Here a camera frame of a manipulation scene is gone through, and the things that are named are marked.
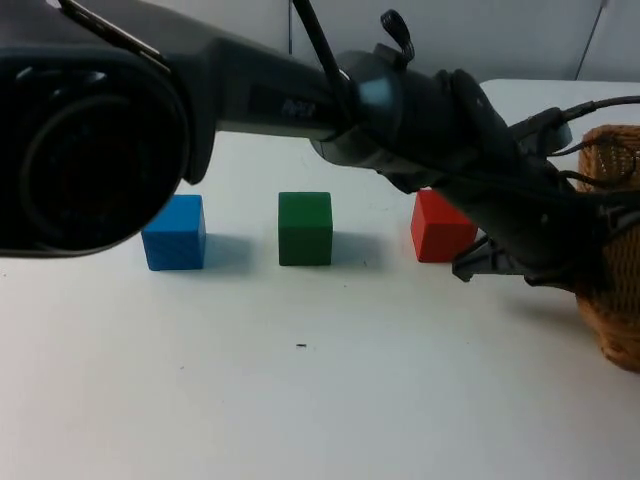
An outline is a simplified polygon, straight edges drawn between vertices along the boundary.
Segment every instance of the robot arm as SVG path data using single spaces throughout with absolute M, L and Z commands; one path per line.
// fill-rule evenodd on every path
M 202 179 L 218 130 L 309 138 L 328 162 L 376 170 L 403 192 L 438 190 L 488 235 L 455 261 L 465 281 L 604 285 L 603 245 L 640 216 L 640 194 L 578 193 L 547 160 L 568 145 L 568 121 L 607 105 L 508 127 L 466 72 L 407 68 L 413 46 L 393 11 L 382 21 L 399 50 L 334 59 L 308 0 L 294 0 L 322 72 L 138 0 L 61 5 L 0 0 L 14 25 L 0 36 L 0 124 L 15 139 L 0 220 L 19 232 L 0 235 L 0 254 L 82 255 L 123 241 L 181 178 Z

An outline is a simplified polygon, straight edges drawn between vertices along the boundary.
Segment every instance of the basket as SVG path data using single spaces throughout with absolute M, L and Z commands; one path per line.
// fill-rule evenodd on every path
M 632 168 L 633 152 L 640 154 L 640 127 L 604 125 L 589 131 L 585 141 L 605 135 L 624 145 L 594 145 L 580 153 L 579 171 L 599 180 L 619 179 Z M 640 188 L 640 160 L 629 181 L 618 188 Z M 578 183 L 579 191 L 597 190 Z M 613 288 L 597 291 L 583 287 L 576 293 L 578 308 L 594 330 L 604 356 L 619 367 L 640 372 L 640 226 L 604 248 Z

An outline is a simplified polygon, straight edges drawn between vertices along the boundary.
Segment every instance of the cube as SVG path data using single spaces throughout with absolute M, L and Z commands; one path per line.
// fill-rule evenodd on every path
M 326 192 L 281 192 L 278 198 L 280 265 L 331 264 L 333 217 Z
M 419 262 L 451 262 L 471 246 L 478 228 L 434 190 L 421 190 L 411 221 L 411 236 Z
M 204 266 L 207 233 L 200 195 L 176 195 L 142 230 L 147 264 L 153 271 Z

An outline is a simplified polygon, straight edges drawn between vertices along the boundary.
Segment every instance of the white table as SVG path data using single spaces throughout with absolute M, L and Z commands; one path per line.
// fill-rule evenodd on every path
M 485 88 L 508 122 L 640 93 Z M 575 136 L 608 122 L 640 107 Z M 331 268 L 278 266 L 277 194 L 296 190 L 332 194 Z M 181 191 L 204 195 L 208 270 L 152 273 L 139 236 L 0 260 L 0 478 L 640 476 L 640 377 L 602 358 L 571 295 L 417 263 L 412 196 L 305 141 L 222 134 Z

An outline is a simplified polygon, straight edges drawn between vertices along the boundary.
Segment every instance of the wire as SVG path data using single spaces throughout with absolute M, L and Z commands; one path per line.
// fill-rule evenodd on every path
M 595 145 L 597 146 L 608 145 L 608 146 L 618 147 L 626 150 L 628 153 L 631 154 L 631 169 L 615 180 L 599 180 L 599 179 L 589 177 L 587 175 L 583 175 L 578 172 L 574 172 L 572 170 L 562 170 L 558 172 L 558 176 L 565 180 L 568 180 L 568 179 L 577 180 L 579 182 L 586 183 L 587 185 L 591 185 L 592 187 L 602 188 L 602 189 L 620 187 L 626 184 L 627 182 L 629 182 L 629 180 L 631 180 L 631 178 L 633 177 L 633 174 L 636 172 L 636 167 L 638 163 L 636 151 L 633 148 L 629 147 L 628 145 L 625 145 L 623 142 L 621 142 L 614 135 L 611 135 L 611 134 L 602 134 L 591 140 L 585 140 L 584 142 L 574 145 L 573 147 L 567 148 L 560 152 L 552 153 L 549 155 L 549 157 L 563 157 L 565 155 L 569 155 L 571 153 L 575 153 L 577 151 L 584 150 L 585 148 L 589 148 Z
M 565 122 L 570 122 L 576 118 L 584 117 L 589 113 L 600 110 L 601 108 L 615 107 L 619 105 L 635 105 L 639 103 L 640 95 L 606 98 L 604 100 L 581 103 L 575 107 L 568 108 L 562 112 L 562 116 Z
M 316 51 L 318 60 L 320 60 L 320 63 L 322 64 L 322 68 L 327 76 L 327 81 L 329 82 L 329 85 L 333 90 L 333 94 L 338 101 L 340 110 L 342 110 L 342 114 L 347 122 L 351 123 L 353 120 L 351 95 L 349 89 L 344 83 L 344 78 L 340 68 L 338 67 L 338 63 L 333 56 L 327 37 L 324 36 L 318 17 L 316 16 L 309 0 L 292 1 L 294 7 L 296 7 L 298 16 L 307 31 L 307 35 L 309 35 L 309 40 L 311 40 L 311 44 Z

